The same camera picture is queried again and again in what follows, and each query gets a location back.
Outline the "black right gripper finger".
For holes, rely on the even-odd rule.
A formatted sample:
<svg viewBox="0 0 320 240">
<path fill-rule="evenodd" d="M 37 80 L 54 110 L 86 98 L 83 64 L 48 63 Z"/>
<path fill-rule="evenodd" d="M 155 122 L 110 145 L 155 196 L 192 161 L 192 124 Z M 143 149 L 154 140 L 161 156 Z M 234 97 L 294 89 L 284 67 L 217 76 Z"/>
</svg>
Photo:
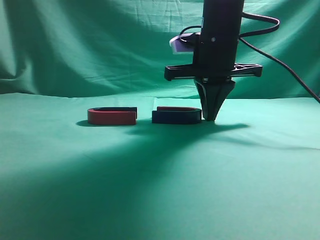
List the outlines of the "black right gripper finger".
<svg viewBox="0 0 320 240">
<path fill-rule="evenodd" d="M 203 118 L 208 119 L 208 103 L 207 103 L 206 89 L 203 86 L 201 81 L 194 80 L 194 84 L 196 86 L 196 89 L 199 95 Z"/>
</svg>

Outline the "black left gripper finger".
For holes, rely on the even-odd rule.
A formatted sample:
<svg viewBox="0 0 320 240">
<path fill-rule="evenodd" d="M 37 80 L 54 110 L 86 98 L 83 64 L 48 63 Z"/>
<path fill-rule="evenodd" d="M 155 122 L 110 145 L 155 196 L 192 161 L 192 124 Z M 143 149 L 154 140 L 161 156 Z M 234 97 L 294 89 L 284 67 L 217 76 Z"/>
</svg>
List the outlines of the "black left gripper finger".
<svg viewBox="0 0 320 240">
<path fill-rule="evenodd" d="M 235 88 L 233 80 L 225 82 L 212 82 L 207 86 L 207 121 L 215 121 L 219 110 L 227 96 Z"/>
</svg>

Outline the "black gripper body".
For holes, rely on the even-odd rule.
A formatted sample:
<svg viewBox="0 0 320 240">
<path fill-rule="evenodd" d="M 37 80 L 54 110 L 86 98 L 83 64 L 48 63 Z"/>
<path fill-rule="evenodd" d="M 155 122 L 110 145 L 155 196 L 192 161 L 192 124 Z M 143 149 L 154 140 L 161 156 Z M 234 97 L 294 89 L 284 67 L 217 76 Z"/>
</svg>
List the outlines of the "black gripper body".
<svg viewBox="0 0 320 240">
<path fill-rule="evenodd" d="M 209 40 L 205 43 L 198 38 L 194 48 L 192 63 L 172 65 L 164 68 L 167 81 L 177 79 L 223 79 L 229 77 L 262 75 L 263 66 L 253 63 L 235 63 L 237 54 L 235 42 Z"/>
</svg>

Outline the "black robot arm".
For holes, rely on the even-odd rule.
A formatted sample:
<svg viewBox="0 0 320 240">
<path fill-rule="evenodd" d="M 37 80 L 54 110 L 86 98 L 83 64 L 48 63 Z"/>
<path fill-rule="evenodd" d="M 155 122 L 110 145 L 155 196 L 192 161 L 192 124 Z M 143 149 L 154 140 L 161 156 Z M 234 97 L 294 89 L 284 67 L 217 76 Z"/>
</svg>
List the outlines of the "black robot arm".
<svg viewBox="0 0 320 240">
<path fill-rule="evenodd" d="M 158 107 L 152 113 L 166 124 L 197 124 L 215 121 L 218 112 L 235 87 L 233 77 L 262 75 L 258 64 L 236 64 L 244 1 L 206 0 L 203 3 L 200 34 L 193 33 L 191 64 L 166 66 L 164 78 L 193 79 L 201 108 Z"/>
</svg>

